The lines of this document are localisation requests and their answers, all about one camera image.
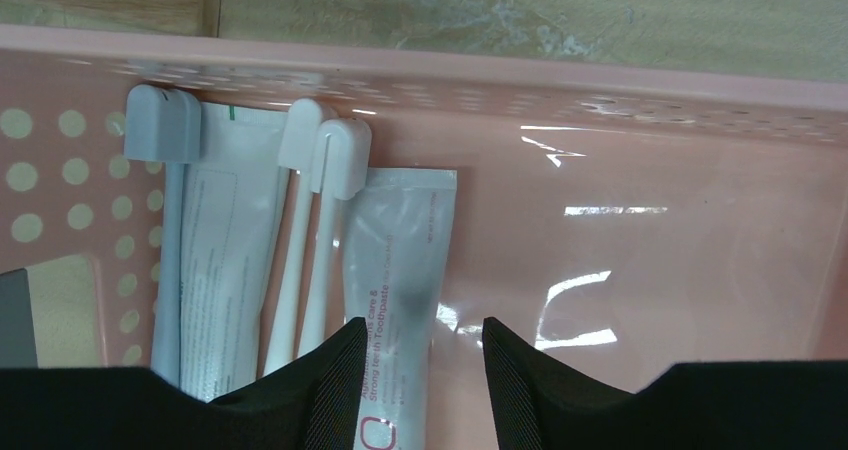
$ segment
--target toothpaste tube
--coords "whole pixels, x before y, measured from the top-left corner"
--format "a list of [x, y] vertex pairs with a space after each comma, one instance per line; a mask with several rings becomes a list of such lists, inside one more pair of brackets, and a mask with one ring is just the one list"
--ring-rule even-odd
[[368, 328], [356, 449], [424, 448], [427, 352], [455, 199], [455, 171], [371, 169], [348, 208], [345, 316]]
[[259, 312], [287, 179], [286, 114], [203, 104], [201, 160], [188, 166], [181, 245], [180, 388], [203, 401], [256, 380]]

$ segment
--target ridged black surface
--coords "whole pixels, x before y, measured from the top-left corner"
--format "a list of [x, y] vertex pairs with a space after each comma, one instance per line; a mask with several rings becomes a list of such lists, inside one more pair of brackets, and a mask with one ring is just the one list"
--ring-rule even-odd
[[848, 362], [677, 364], [631, 395], [494, 318], [483, 355], [502, 450], [848, 449]]
[[0, 371], [0, 448], [353, 448], [362, 318], [315, 351], [203, 403], [144, 368]]

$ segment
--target red logo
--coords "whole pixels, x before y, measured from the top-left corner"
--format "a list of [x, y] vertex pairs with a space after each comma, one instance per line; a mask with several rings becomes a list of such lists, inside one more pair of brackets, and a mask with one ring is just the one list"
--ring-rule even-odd
[[[391, 430], [392, 438], [388, 445], [385, 447], [375, 447], [365, 441], [365, 424], [368, 422], [374, 422], [372, 425], [385, 425]], [[359, 441], [361, 441], [368, 450], [392, 450], [395, 448], [395, 445], [397, 445], [397, 427], [395, 427], [395, 424], [384, 418], [365, 417], [359, 422]]]

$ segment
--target wooden surface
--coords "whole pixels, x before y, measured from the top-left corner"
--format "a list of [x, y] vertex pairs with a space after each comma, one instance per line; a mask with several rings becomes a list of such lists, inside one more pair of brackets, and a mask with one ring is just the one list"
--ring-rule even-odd
[[0, 21], [848, 81], [848, 0], [0, 0]]

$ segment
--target pink tray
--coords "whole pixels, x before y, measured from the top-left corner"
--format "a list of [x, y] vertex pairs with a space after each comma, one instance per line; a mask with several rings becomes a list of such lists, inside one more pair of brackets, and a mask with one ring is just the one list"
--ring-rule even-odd
[[[106, 365], [150, 354], [162, 172], [120, 157], [144, 81], [280, 110], [312, 96], [368, 120], [372, 165], [459, 170], [428, 448], [496, 445], [489, 315], [630, 391], [677, 361], [848, 357], [846, 85], [15, 26], [0, 75], [0, 166], [38, 172], [0, 182], [0, 272], [86, 254]], [[69, 226], [74, 205], [90, 225]]]

